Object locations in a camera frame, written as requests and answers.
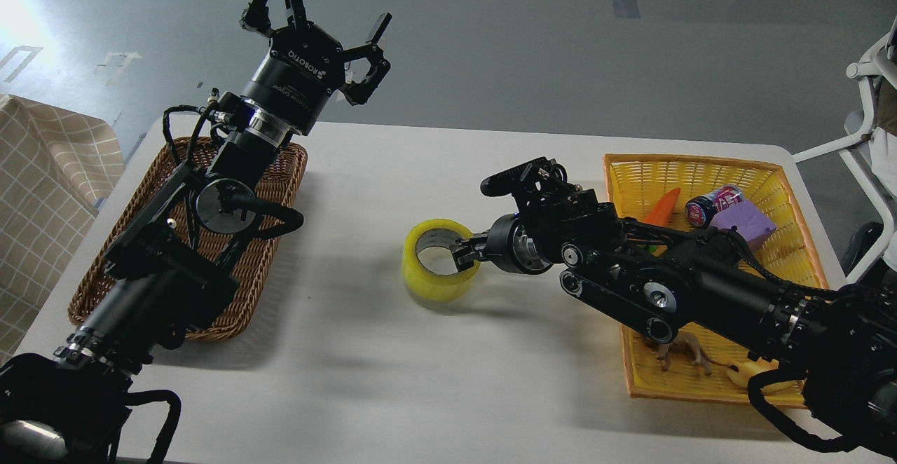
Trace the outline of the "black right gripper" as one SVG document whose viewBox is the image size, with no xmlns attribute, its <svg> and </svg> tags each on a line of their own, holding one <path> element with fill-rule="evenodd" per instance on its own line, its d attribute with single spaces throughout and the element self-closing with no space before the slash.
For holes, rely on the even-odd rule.
<svg viewBox="0 0 897 464">
<path fill-rule="evenodd" d="M 528 236 L 522 218 L 506 214 L 497 218 L 481 238 L 459 238 L 449 246 L 457 272 L 478 267 L 481 260 L 493 263 L 500 270 L 524 275 L 540 275 L 552 267 Z"/>
</svg>

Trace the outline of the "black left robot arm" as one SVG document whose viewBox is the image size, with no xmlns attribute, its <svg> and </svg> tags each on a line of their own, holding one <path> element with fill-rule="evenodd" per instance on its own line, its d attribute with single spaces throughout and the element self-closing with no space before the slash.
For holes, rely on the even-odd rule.
<svg viewBox="0 0 897 464">
<path fill-rule="evenodd" d="M 108 295 L 51 358 L 22 353 L 2 368 L 4 463 L 114 463 L 133 407 L 167 405 L 148 457 L 163 463 L 182 416 L 170 390 L 131 391 L 154 346 L 180 347 L 233 301 L 233 272 L 254 240 L 298 230 L 303 215 L 260 198 L 256 186 L 294 135 L 307 135 L 327 100 L 362 105 L 390 71 L 378 42 L 342 43 L 307 18 L 303 0 L 251 0 L 243 29 L 267 55 L 243 93 L 163 114 L 175 171 L 104 254 Z"/>
</svg>

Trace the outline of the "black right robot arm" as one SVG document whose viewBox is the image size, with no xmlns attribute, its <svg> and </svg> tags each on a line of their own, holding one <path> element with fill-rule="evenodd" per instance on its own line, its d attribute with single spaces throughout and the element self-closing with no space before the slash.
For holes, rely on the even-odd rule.
<svg viewBox="0 0 897 464">
<path fill-rule="evenodd" d="M 748 397 L 796 444 L 895 457 L 895 294 L 784 280 L 761 267 L 734 231 L 619 218 L 612 203 L 569 183 L 548 158 L 487 177 L 480 189 L 512 196 L 518 212 L 456 240 L 459 271 L 487 261 L 538 275 L 563 264 L 567 294 L 660 345 L 695 322 L 752 360 L 777 361 L 750 378 Z"/>
</svg>

